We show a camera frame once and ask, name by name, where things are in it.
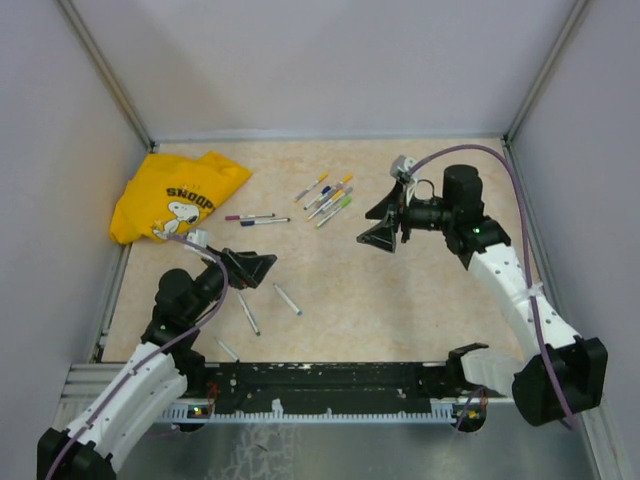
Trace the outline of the black capped pen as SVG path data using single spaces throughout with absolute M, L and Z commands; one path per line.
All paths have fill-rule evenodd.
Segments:
M 234 352 L 234 350 L 227 345 L 223 340 L 221 340 L 220 338 L 216 337 L 215 338 L 216 343 L 220 346 L 220 348 L 234 361 L 234 362 L 238 362 L 239 361 L 239 356 Z

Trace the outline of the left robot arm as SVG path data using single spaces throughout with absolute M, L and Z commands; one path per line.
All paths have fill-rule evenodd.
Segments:
M 114 479 L 155 420 L 181 396 L 208 384 L 205 358 L 193 348 L 202 327 L 220 310 L 229 289 L 255 289 L 274 266 L 274 254 L 198 247 L 205 264 L 197 277 L 165 272 L 151 321 L 131 357 L 65 428 L 49 428 L 37 444 L 39 479 Z

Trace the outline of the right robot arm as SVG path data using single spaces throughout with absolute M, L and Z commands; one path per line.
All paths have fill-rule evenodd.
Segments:
M 419 199 L 414 193 L 420 180 L 411 166 L 404 156 L 392 166 L 395 185 L 366 213 L 375 224 L 358 236 L 358 243 L 394 252 L 414 230 L 441 232 L 465 270 L 494 296 L 523 353 L 516 359 L 479 343 L 452 350 L 448 387 L 461 396 L 484 387 L 510 397 L 532 426 L 598 407 L 608 362 L 604 344 L 583 338 L 540 288 L 527 284 L 510 237 L 484 212 L 477 169 L 446 168 L 442 194 Z

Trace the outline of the light green capped pen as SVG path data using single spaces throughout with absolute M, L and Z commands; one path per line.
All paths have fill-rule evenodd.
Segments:
M 328 213 L 326 215 L 325 218 L 323 218 L 322 220 L 320 220 L 316 225 L 315 225 L 315 229 L 318 230 L 320 228 L 322 228 L 326 223 L 328 223 L 333 217 L 335 217 L 341 210 L 343 210 L 344 208 L 346 208 L 352 201 L 352 197 L 351 196 L 347 196 L 345 197 L 340 204 L 334 208 L 330 213 Z

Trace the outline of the grey capped pen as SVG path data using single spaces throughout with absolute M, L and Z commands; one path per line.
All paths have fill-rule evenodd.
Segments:
M 336 204 L 339 200 L 341 200 L 342 198 L 348 196 L 351 192 L 352 192 L 353 188 L 352 187 L 347 187 L 345 189 L 339 190 L 337 191 L 330 199 L 328 199 L 321 207 L 320 210 L 321 211 L 326 211 L 327 209 L 329 209 L 332 205 Z

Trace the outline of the dark blue capped pen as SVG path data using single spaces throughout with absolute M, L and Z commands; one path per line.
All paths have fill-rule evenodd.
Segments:
M 240 225 L 242 227 L 250 227 L 250 226 L 257 226 L 257 225 L 269 225 L 269 224 L 278 224 L 278 223 L 288 223 L 290 222 L 291 219 L 287 218 L 287 217 L 282 217 L 282 218 L 276 218 L 276 217 L 270 217 L 270 218 L 259 218 L 259 219 L 247 219 L 247 220 L 241 220 L 240 221 Z

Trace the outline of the yellow capped pen middle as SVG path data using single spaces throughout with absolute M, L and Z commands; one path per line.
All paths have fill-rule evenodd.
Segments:
M 329 199 L 327 199 L 324 203 L 322 203 L 313 213 L 311 213 L 306 218 L 306 221 L 309 222 L 312 219 L 314 219 L 316 216 L 318 216 L 320 213 L 324 212 L 331 204 L 335 203 L 335 201 L 338 200 L 343 193 L 344 193 L 343 189 L 336 190 L 336 192 Z

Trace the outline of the magenta capped pen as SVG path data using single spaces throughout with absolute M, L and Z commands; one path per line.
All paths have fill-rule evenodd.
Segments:
M 239 214 L 239 215 L 227 215 L 224 217 L 225 221 L 244 221 L 244 220 L 256 220 L 274 218 L 275 213 L 268 214 Z

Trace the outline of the navy capped pen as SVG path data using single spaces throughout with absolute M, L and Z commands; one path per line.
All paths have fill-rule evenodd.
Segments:
M 323 198 L 328 192 L 332 190 L 330 185 L 326 185 L 315 197 L 313 197 L 304 207 L 304 210 L 310 209 L 317 201 Z

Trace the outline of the yellow Snoopy t-shirt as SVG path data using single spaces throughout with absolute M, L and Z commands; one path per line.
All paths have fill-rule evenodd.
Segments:
M 149 154 L 116 203 L 110 239 L 127 245 L 143 237 L 163 242 L 185 233 L 218 209 L 251 175 L 250 169 L 212 151 L 198 159 Z

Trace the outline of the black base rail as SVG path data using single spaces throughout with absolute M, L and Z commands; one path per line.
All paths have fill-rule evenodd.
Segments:
M 224 362 L 207 364 L 178 399 L 218 415 L 267 413 L 275 400 L 289 415 L 414 414 L 475 389 L 444 362 Z

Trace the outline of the aluminium frame rail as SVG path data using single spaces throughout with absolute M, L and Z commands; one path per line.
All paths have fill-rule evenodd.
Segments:
M 594 392 L 601 392 L 603 380 L 591 381 L 587 366 L 570 369 L 568 364 L 556 365 L 556 378 L 562 387 L 567 402 L 569 396 L 577 392 L 587 392 L 586 387 L 594 386 Z M 112 380 L 121 372 L 128 371 L 122 363 L 72 365 L 65 381 L 62 398 L 89 398 L 99 396 Z M 231 385 L 234 378 L 236 385 L 245 385 L 250 390 L 285 389 L 285 390 L 318 390 L 318 389 L 360 389 L 373 391 L 374 388 L 389 387 L 392 390 L 419 390 L 419 395 L 429 398 L 445 398 L 462 396 L 462 392 L 477 387 L 498 393 L 500 396 L 513 396 L 523 393 L 525 398 L 533 398 L 540 394 L 557 400 L 555 390 L 547 369 L 540 356 L 535 356 L 520 372 L 493 372 L 487 369 L 471 377 L 464 376 L 461 363 L 205 363 L 202 379 L 196 387 L 189 387 L 189 397 L 204 397 L 209 387 L 207 382 L 224 382 Z

